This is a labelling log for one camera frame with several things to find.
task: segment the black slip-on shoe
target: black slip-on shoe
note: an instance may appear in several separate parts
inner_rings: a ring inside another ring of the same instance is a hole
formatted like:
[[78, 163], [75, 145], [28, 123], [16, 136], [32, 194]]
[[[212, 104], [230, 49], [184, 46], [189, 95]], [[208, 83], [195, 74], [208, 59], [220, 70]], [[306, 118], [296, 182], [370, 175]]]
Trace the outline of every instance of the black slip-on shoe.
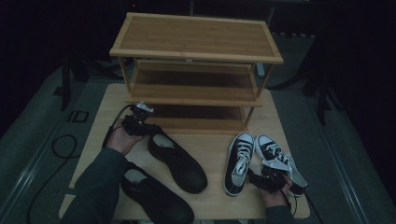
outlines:
[[294, 158], [290, 154], [285, 154], [273, 139], [264, 134], [257, 136], [256, 153], [262, 159], [263, 165], [286, 172], [293, 182], [290, 196], [298, 198], [305, 193], [308, 183], [298, 172]]
[[207, 186], [207, 177], [201, 165], [162, 128], [154, 126], [155, 132], [148, 140], [149, 153], [164, 162], [177, 185], [188, 193], [200, 193]]
[[231, 143], [224, 177], [227, 195], [235, 197], [242, 192], [253, 151], [254, 137], [250, 133], [238, 134]]
[[194, 221], [191, 207], [182, 198], [132, 162], [128, 162], [120, 186], [156, 224], [191, 224]]

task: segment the wooden table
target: wooden table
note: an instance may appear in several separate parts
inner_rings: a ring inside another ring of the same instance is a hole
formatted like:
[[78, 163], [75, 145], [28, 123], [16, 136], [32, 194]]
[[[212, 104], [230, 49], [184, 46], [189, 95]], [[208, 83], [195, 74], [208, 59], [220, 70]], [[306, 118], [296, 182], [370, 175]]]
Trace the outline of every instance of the wooden table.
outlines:
[[[78, 177], [101, 150], [106, 130], [119, 111], [126, 105], [122, 97], [126, 93], [127, 90], [125, 90], [123, 84], [110, 84], [108, 86], [70, 183], [70, 188], [75, 186]], [[262, 99], [265, 102], [265, 106], [258, 108], [252, 115], [248, 127], [249, 131], [254, 136], [261, 133], [267, 134], [274, 138], [284, 151], [290, 151], [270, 92], [263, 90]], [[147, 150], [148, 137], [134, 147], [131, 153], [127, 155], [127, 159], [142, 167], [186, 200], [194, 211], [196, 219], [251, 219], [265, 217], [262, 201], [260, 200], [257, 189], [253, 185], [246, 183], [243, 192], [238, 197], [232, 198], [225, 194], [223, 179], [228, 149], [234, 135], [169, 135], [183, 146], [204, 168], [208, 178], [208, 186], [202, 193], [189, 194], [176, 185], [169, 169], [164, 163], [157, 161], [149, 154]], [[253, 157], [250, 168], [256, 173], [259, 173], [260, 160], [256, 155]], [[73, 198], [73, 195], [65, 195], [59, 212], [60, 216], [64, 214]], [[290, 202], [292, 204], [292, 210], [294, 210], [295, 201], [290, 200]], [[305, 196], [299, 198], [297, 204], [298, 209], [295, 217], [308, 217], [310, 211]], [[141, 206], [129, 199], [122, 190], [120, 191], [120, 200], [114, 218], [148, 219]]]

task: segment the white shoelace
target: white shoelace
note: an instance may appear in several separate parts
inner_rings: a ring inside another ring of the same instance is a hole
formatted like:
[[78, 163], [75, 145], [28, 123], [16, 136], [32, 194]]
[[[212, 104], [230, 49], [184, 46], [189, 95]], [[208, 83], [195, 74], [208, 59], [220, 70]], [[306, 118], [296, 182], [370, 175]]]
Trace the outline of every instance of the white shoelace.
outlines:
[[243, 175], [248, 169], [250, 163], [251, 146], [244, 142], [238, 143], [238, 162], [235, 165], [235, 171], [238, 175]]
[[288, 156], [283, 153], [280, 147], [268, 147], [267, 151], [285, 164], [289, 160]]

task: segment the gray sleeve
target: gray sleeve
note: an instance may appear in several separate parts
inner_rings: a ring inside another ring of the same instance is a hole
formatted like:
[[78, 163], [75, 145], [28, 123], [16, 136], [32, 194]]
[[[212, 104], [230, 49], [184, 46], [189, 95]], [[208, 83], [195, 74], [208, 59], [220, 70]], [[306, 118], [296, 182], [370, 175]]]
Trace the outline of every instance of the gray sleeve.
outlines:
[[120, 195], [120, 180], [128, 161], [104, 148], [76, 182], [76, 197], [62, 223], [110, 223]]

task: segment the shoe rack frame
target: shoe rack frame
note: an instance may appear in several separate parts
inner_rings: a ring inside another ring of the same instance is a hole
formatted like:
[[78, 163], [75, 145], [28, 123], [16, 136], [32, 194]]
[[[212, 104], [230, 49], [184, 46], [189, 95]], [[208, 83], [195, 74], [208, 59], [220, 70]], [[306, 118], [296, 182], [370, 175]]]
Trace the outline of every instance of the shoe rack frame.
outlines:
[[[110, 55], [119, 58], [126, 103], [153, 107], [147, 122], [168, 133], [247, 131], [274, 64], [283, 63], [264, 21], [143, 13], [127, 13]], [[267, 64], [259, 87], [256, 63]]]

